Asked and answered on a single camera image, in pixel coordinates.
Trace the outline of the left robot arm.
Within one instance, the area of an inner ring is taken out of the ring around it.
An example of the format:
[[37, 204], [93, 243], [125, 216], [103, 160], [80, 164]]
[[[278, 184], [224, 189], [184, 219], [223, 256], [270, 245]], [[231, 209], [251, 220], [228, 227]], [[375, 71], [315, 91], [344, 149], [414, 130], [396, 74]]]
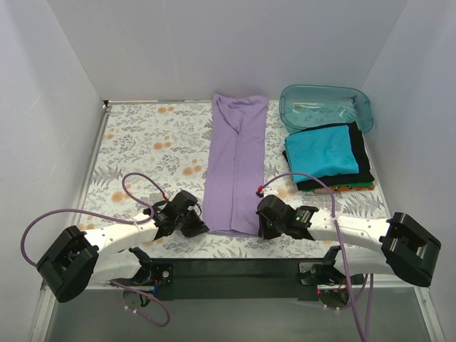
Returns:
[[197, 198], [187, 191], [160, 201], [132, 218], [87, 232], [76, 226], [64, 229], [36, 269], [57, 301], [68, 302], [87, 286], [118, 281], [126, 286], [169, 284], [173, 267], [154, 262], [140, 245], [175, 231], [192, 238], [209, 231], [201, 220]]

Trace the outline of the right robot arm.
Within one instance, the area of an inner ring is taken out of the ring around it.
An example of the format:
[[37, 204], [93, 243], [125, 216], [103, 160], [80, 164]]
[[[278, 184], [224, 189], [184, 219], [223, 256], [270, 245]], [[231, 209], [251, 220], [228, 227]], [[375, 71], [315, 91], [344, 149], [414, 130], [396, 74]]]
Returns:
[[390, 219], [339, 217], [316, 207], [297, 209], [275, 195], [257, 206], [259, 236], [338, 242], [319, 265], [305, 272], [314, 284], [342, 281], [358, 274], [390, 274], [419, 287], [429, 287], [441, 242], [410, 215], [396, 212]]

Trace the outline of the purple t shirt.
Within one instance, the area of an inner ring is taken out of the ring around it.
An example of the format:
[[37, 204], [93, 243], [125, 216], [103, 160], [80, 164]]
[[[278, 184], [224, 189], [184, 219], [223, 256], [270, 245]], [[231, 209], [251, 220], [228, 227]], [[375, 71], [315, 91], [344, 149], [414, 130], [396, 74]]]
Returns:
[[211, 233], [256, 236], [259, 232], [256, 191], [264, 184], [268, 107], [269, 99], [263, 96], [213, 96], [202, 210]]

